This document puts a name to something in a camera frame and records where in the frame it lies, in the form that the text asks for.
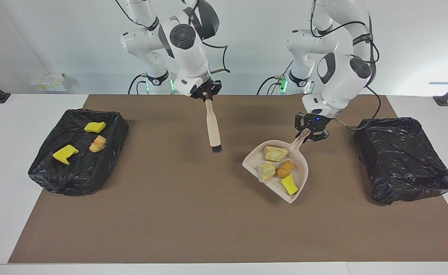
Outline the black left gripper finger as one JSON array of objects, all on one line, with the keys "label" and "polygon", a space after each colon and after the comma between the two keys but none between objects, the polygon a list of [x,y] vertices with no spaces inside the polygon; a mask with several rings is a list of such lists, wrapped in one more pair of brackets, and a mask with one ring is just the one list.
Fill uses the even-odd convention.
[{"label": "black left gripper finger", "polygon": [[303,132],[303,130],[305,129],[305,127],[304,127],[304,117],[305,117],[305,114],[297,114],[297,115],[295,115],[295,120],[294,120],[294,127],[295,127],[295,129],[296,129],[296,135],[295,135],[295,138],[297,138],[297,137],[299,137],[301,134],[302,134],[302,132]]},{"label": "black left gripper finger", "polygon": [[328,131],[325,127],[311,128],[309,139],[313,142],[321,141],[329,137]]}]

